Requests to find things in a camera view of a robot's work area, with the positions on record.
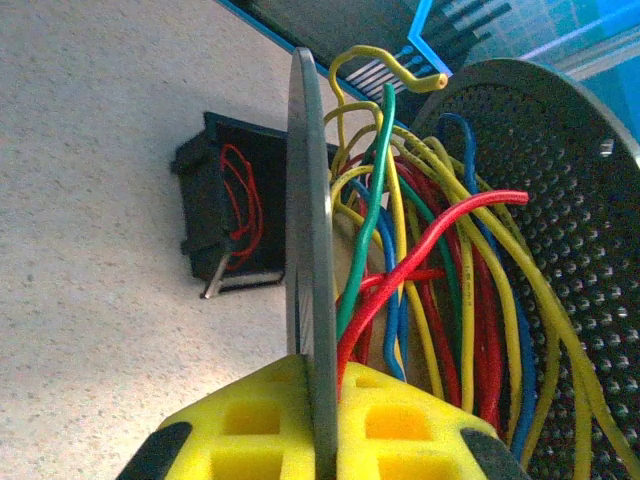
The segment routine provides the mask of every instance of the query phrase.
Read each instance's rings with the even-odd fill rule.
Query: white speckled surface
[[[205,109],[285,128],[290,56],[211,0],[5,0],[0,35],[0,479],[111,479],[285,353],[282,288],[198,298],[168,164]]]

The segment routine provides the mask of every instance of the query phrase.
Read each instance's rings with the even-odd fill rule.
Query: green wire
[[[342,294],[342,301],[336,315],[338,340],[347,329],[347,325],[351,321],[353,309],[358,298],[360,283],[364,275],[364,269],[367,262],[367,254],[369,253],[369,244],[373,231],[378,222],[380,214],[380,201],[382,200],[382,192],[384,191],[384,174],[387,151],[391,142],[391,131],[393,129],[393,121],[396,114],[396,92],[390,83],[384,84],[384,102],[382,106],[384,119],[382,129],[378,135],[378,144],[376,146],[376,158],[373,162],[373,173],[371,174],[371,198],[369,200],[369,211],[364,220],[362,228],[358,232],[356,245],[353,252],[353,261],[351,262],[351,270],[347,285]]]
[[[413,203],[420,214],[424,217],[427,223],[432,223],[436,217],[429,207],[425,205],[418,194],[413,190],[409,184],[400,176],[400,188],[407,196],[408,200]],[[458,281],[458,272],[453,264],[453,258],[451,257],[451,251],[449,246],[442,237],[438,240],[438,249],[440,255],[442,255],[442,263],[444,264],[444,271],[447,277],[447,284],[449,285],[449,294],[451,295],[451,301],[453,302],[453,312],[455,322],[453,322],[453,351],[456,359],[456,364],[460,363],[462,354],[462,298],[460,297],[460,283]]]

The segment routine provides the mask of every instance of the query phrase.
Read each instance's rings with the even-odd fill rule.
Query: perforated metal sheet
[[[494,188],[527,190],[511,208],[583,342],[607,403],[640,455],[640,147],[595,97],[555,74],[516,60],[467,67],[432,95],[413,130],[435,132],[441,113],[469,120],[478,141],[478,173]],[[445,131],[462,158],[463,139]],[[528,310],[537,367],[545,336],[532,291],[511,264],[508,273]],[[543,375],[538,375],[538,387]],[[529,472],[571,478],[574,398],[563,354],[556,398]],[[629,478],[602,431],[592,435],[594,479]]]

